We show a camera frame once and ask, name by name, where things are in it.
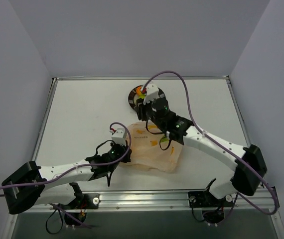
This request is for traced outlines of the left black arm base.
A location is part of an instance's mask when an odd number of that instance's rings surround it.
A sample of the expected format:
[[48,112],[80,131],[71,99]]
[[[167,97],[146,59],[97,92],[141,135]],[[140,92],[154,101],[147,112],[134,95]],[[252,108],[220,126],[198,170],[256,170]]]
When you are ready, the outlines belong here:
[[58,210],[59,214],[63,213],[63,221],[67,227],[87,227],[85,224],[87,210],[98,209],[100,195],[98,193],[83,193],[77,183],[66,185],[67,196],[59,203],[53,203],[53,208]]

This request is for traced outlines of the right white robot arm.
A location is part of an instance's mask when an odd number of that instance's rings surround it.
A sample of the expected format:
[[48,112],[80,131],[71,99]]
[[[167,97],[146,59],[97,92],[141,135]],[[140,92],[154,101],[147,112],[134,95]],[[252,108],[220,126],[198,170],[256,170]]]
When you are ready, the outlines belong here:
[[244,147],[205,132],[191,120],[171,111],[165,98],[149,103],[137,99],[134,110],[139,120],[154,123],[170,141],[196,148],[233,171],[233,175],[225,182],[207,186],[204,200],[208,205],[214,206],[225,196],[236,192],[246,196],[254,195],[267,172],[261,150],[257,146],[252,144]]

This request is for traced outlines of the orange green fake mango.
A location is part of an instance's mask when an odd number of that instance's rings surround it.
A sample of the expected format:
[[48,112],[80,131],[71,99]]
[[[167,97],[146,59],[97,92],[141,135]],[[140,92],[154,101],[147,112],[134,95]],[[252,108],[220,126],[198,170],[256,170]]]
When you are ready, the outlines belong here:
[[143,95],[142,86],[138,86],[138,87],[136,88],[136,94],[137,94],[138,96]]

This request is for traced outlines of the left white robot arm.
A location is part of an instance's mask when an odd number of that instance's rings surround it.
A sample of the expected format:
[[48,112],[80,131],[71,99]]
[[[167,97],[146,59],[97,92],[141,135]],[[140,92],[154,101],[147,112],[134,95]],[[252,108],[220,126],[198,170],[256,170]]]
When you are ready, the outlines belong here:
[[78,182],[97,180],[103,177],[111,182],[111,175],[119,163],[130,162],[130,143],[109,140],[110,150],[87,157],[76,163],[39,166],[29,161],[8,176],[1,184],[9,213],[23,213],[39,204],[60,204],[68,209],[77,209],[84,195]]

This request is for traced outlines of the translucent orange plastic bag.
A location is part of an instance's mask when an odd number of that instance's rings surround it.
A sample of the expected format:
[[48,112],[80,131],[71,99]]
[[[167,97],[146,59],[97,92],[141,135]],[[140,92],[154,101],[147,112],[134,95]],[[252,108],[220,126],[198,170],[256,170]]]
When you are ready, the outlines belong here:
[[128,129],[132,137],[131,161],[121,163],[122,167],[140,171],[157,169],[166,173],[176,169],[182,151],[181,144],[169,140],[161,143],[164,134],[150,121],[133,123]]

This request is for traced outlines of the green fake pear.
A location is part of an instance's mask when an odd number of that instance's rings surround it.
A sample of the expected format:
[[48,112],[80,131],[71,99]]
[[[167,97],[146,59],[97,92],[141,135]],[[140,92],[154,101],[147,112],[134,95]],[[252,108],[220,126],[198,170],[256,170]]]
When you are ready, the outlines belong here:
[[145,95],[144,95],[144,94],[138,95],[138,99],[144,99],[144,98],[145,98]]

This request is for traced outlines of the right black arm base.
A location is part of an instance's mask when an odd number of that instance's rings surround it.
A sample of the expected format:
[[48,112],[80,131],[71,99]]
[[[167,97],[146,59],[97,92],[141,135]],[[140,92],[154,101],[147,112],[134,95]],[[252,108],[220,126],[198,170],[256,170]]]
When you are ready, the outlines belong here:
[[[207,226],[218,227],[232,213],[236,200],[231,195],[226,195],[222,199],[216,199],[210,192],[210,187],[216,181],[212,179],[203,191],[188,192],[188,201],[194,220],[198,223],[206,223]],[[201,211],[202,218],[199,219],[194,213],[195,208],[203,209]]]

